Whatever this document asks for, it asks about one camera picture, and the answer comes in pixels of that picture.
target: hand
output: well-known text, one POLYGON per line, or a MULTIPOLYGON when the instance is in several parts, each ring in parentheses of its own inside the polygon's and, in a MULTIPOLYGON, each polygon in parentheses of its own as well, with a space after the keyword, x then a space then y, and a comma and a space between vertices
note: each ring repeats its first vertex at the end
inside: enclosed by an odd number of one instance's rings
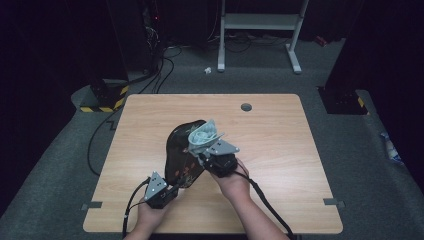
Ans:
POLYGON ((147 203, 138 205, 137 223, 135 224, 134 230, 131 231, 125 239, 149 239, 150 235, 162 223, 171 205, 172 201, 163 209, 152 209, 147 203))
MULTIPOLYGON (((238 166, 235 171, 248 177, 249 171, 244 166, 243 162, 238 158, 237 162, 238 166)), ((214 174, 211 175, 218 183, 224 197, 231 203, 250 199, 250 183, 247 179, 234 173, 223 178, 218 178, 214 174)))

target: person's right hand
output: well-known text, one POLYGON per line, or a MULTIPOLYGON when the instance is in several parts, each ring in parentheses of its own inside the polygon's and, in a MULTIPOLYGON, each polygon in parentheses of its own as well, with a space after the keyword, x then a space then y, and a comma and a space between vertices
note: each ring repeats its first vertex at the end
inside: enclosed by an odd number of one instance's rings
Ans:
MULTIPOLYGON (((243 162, 238 158, 237 162, 238 166, 235 171, 249 177, 249 171, 244 166, 243 162)), ((211 175, 218 183, 224 197, 230 202, 234 203, 250 199, 250 183, 247 179, 234 173, 223 178, 219 178, 214 174, 211 175)))

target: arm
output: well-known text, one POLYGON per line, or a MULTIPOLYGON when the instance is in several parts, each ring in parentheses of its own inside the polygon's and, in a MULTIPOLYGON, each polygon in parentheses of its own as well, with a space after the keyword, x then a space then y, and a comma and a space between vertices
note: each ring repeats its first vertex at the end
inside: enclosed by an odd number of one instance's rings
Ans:
POLYGON ((171 203, 164 209, 152 209, 146 203, 138 205, 137 223, 125 240, 148 240, 150 235, 162 223, 171 203))
MULTIPOLYGON (((239 166, 236 171, 248 174, 243 163, 240 160, 238 162, 239 166)), ((286 234, 252 200, 250 197, 250 184, 246 179, 236 174, 224 178, 218 178, 215 175, 212 175, 212 177, 217 181, 222 194, 230 201, 237 212, 250 240, 289 240, 286 234)))

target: wooden table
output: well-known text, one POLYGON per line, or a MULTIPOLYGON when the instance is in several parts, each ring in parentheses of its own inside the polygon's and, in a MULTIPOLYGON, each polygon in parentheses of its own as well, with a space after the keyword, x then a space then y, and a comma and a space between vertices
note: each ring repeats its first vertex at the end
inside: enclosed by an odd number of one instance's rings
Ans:
MULTIPOLYGON (((339 233, 343 226, 302 104, 293 94, 169 94, 128 97, 92 201, 87 232, 120 232, 134 189, 154 170, 164 177, 166 140, 182 123, 214 119, 268 201, 295 234, 339 233), (243 111, 248 103, 251 111, 243 111)), ((144 196, 144 188, 134 201, 144 196)), ((256 192, 251 196, 275 220, 256 192)), ((128 231, 137 210, 131 211, 128 231)), ((243 233, 231 205, 208 172, 180 190, 157 233, 243 233)))

